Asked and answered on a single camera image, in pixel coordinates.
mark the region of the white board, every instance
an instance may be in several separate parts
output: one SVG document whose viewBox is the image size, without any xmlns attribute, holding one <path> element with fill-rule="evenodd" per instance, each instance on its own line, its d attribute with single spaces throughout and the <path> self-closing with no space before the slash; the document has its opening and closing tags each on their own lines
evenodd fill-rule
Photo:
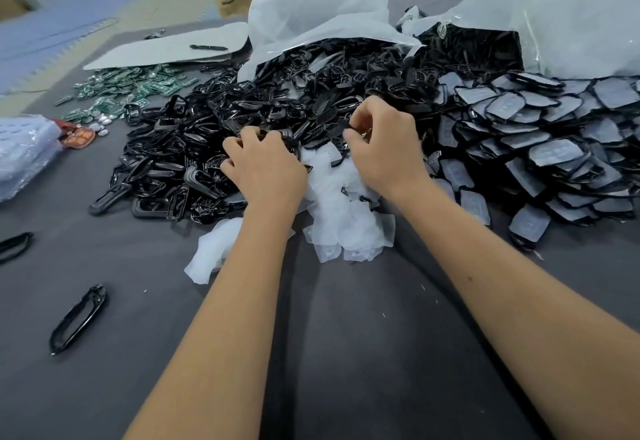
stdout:
<svg viewBox="0 0 640 440">
<path fill-rule="evenodd" d="M 159 39 L 139 40 L 112 48 L 93 62 L 84 66 L 85 70 L 110 67 L 152 66 L 170 62 L 208 59 L 236 52 L 244 47 L 249 37 L 246 22 L 228 23 L 215 29 L 196 30 L 171 35 Z M 218 45 L 228 50 L 200 50 L 189 46 Z"/>
</svg>

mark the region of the gray tablecloth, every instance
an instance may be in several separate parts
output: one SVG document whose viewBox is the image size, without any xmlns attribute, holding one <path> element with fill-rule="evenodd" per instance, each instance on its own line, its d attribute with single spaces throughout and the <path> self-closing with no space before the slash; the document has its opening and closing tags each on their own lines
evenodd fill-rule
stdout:
<svg viewBox="0 0 640 440">
<path fill-rule="evenodd" d="M 418 4 L 435 14 L 460 0 L 389 0 L 395 22 Z M 168 33 L 215 26 L 168 27 Z M 121 34 L 100 53 L 140 33 Z M 80 68 L 29 112 L 86 78 Z M 128 128 L 63 154 L 15 199 L 0 204 L 0 236 L 36 233 L 32 249 L 0 267 L 0 438 L 117 440 L 155 385 L 207 287 L 184 266 L 210 227 L 134 219 L 128 206 L 101 217 Z M 501 232 L 506 218 L 493 217 Z M 300 216 L 294 228 L 300 231 Z M 537 439 L 544 425 L 460 307 L 451 285 L 398 219 L 397 243 L 372 263 L 320 265 L 300 232 L 285 256 L 262 437 L 274 439 Z M 540 264 L 640 329 L 638 225 L 554 226 Z M 70 350 L 47 340 L 93 284 L 111 301 Z"/>
</svg>

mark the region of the person's left hand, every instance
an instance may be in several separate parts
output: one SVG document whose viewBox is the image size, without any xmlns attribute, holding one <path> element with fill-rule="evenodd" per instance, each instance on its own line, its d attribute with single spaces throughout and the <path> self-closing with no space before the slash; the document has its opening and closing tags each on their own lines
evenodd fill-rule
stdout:
<svg viewBox="0 0 640 440">
<path fill-rule="evenodd" d="M 248 205 L 265 210 L 297 209 L 307 191 L 307 169 L 287 150 L 279 131 L 262 141 L 257 127 L 242 128 L 240 138 L 222 143 L 230 158 L 220 166 Z"/>
</svg>

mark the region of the clear plastic bag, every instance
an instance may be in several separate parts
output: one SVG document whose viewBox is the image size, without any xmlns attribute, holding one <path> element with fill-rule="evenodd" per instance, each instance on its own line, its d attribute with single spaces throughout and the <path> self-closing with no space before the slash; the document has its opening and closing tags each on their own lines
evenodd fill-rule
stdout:
<svg viewBox="0 0 640 440">
<path fill-rule="evenodd" d="M 259 64 L 300 45 L 327 38 L 367 37 L 420 47 L 388 23 L 387 0 L 254 0 L 249 9 L 253 53 L 238 71 L 251 80 Z"/>
<path fill-rule="evenodd" d="M 636 0 L 463 0 L 448 12 L 414 19 L 418 35 L 438 22 L 515 30 L 524 69 L 560 79 L 640 73 L 640 13 Z"/>
<path fill-rule="evenodd" d="M 43 116 L 0 118 L 0 201 L 11 199 L 62 150 L 60 128 Z"/>
</svg>

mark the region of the floor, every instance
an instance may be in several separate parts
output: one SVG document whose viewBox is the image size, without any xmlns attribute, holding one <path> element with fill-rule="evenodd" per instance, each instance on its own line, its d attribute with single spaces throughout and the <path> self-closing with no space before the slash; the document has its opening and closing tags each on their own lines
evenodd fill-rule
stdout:
<svg viewBox="0 0 640 440">
<path fill-rule="evenodd" d="M 0 22 L 0 116 L 20 113 L 112 35 L 220 17 L 213 0 L 38 0 Z"/>
</svg>

